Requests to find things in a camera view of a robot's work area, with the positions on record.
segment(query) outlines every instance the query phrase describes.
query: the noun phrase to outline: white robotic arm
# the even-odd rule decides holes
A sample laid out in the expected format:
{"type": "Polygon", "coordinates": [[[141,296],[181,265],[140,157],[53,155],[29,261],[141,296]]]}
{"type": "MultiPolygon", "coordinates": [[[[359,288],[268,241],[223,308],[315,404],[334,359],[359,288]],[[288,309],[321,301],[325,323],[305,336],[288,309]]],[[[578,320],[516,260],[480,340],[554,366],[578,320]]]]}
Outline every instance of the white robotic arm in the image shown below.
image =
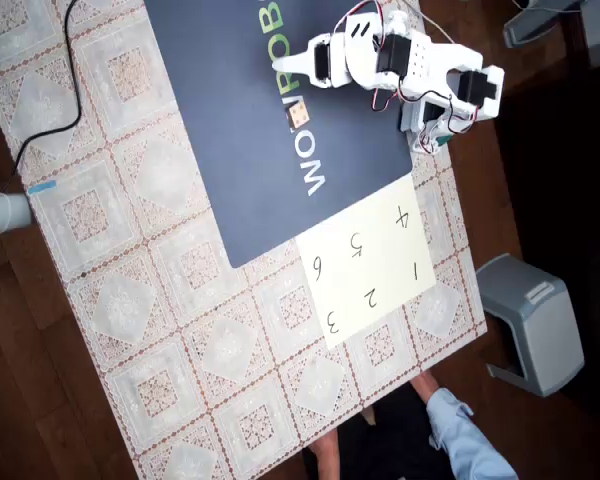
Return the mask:
{"type": "Polygon", "coordinates": [[[504,71],[483,68],[480,53],[432,43],[409,28],[409,16],[400,10],[386,19],[379,11],[348,14],[344,21],[344,32],[312,38],[305,52],[280,58],[273,68],[305,74],[321,88],[354,81],[376,94],[394,92],[404,101],[401,129],[416,152],[436,153],[450,135],[498,115],[504,71]]]}

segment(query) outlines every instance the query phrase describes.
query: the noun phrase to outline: table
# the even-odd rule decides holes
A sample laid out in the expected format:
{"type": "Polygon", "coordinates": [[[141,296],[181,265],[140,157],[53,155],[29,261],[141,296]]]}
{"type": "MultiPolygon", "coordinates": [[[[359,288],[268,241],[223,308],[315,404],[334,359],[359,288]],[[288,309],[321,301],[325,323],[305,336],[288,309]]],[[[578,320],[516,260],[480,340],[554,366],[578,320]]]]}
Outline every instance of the table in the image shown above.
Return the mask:
{"type": "MultiPolygon", "coordinates": [[[[75,116],[67,4],[0,0],[12,152],[75,116]]],[[[142,1],[81,0],[70,30],[84,117],[21,174],[56,182],[31,205],[139,477],[261,475],[486,332],[446,149],[412,173],[438,285],[327,350],[293,241],[230,268],[142,1]]]]}

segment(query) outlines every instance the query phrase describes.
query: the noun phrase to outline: gray stool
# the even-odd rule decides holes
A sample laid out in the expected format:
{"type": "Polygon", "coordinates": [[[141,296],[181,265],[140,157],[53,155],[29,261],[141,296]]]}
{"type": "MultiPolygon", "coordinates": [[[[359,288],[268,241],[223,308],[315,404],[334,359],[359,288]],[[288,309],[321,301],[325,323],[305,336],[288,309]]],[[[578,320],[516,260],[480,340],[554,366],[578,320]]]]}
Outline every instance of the gray stool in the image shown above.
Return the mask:
{"type": "Polygon", "coordinates": [[[476,273],[484,309],[511,328],[522,367],[520,376],[487,365],[489,374],[541,397],[560,390],[584,366],[564,282],[508,253],[476,273]]]}

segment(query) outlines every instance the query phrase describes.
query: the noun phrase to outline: shirt sleeve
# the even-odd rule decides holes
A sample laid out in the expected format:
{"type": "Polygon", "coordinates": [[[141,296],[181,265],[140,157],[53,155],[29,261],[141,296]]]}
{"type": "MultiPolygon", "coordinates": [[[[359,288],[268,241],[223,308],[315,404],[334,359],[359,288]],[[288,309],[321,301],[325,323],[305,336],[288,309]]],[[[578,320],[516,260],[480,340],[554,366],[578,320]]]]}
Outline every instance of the shirt sleeve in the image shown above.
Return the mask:
{"type": "Polygon", "coordinates": [[[469,419],[473,412],[446,388],[438,389],[427,403],[435,449],[443,447],[458,480],[510,480],[516,472],[469,419]]]}

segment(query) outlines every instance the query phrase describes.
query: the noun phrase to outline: dark blue mat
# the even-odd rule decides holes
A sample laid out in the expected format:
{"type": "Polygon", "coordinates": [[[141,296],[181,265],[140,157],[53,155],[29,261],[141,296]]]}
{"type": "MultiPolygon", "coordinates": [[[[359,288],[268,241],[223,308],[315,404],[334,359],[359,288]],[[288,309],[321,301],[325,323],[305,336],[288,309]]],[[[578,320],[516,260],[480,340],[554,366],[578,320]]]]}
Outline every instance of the dark blue mat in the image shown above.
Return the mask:
{"type": "Polygon", "coordinates": [[[270,41],[276,55],[284,54],[285,39],[291,54],[304,51],[354,2],[279,0],[283,24],[268,33],[259,13],[268,1],[145,3],[234,267],[411,171],[397,101],[374,113],[371,92],[355,84],[323,90],[300,75],[291,78],[299,86],[281,95],[271,68],[270,41]],[[282,100],[300,95],[310,121],[291,132],[285,112],[291,104],[282,100]],[[300,151],[311,153],[306,158],[295,145],[303,130],[314,139],[309,152],[311,139],[301,134],[300,151]],[[304,162],[311,163],[302,168],[304,162]]]}

